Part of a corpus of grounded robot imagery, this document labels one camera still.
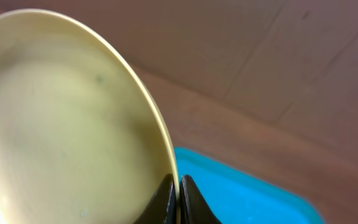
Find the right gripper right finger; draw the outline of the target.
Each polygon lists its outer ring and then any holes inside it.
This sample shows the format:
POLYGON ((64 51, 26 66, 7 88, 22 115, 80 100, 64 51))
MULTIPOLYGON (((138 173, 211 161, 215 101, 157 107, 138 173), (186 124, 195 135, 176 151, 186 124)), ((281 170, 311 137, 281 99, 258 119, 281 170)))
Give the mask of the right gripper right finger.
POLYGON ((181 224, 221 224, 190 175, 181 177, 180 211, 181 224))

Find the yellow-green plate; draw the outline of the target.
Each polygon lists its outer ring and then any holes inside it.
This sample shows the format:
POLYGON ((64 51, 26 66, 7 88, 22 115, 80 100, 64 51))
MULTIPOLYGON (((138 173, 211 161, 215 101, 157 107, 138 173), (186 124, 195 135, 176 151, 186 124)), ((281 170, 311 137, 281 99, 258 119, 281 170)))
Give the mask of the yellow-green plate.
POLYGON ((134 223, 177 165, 162 115, 99 34, 0 14, 0 223, 134 223))

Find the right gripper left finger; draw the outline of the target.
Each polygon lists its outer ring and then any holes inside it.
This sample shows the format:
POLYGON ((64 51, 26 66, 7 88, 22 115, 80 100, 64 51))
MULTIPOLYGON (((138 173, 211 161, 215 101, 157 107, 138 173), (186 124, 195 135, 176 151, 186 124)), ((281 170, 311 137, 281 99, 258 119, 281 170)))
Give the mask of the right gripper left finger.
POLYGON ((134 224, 176 224, 176 192, 172 174, 167 174, 134 224))

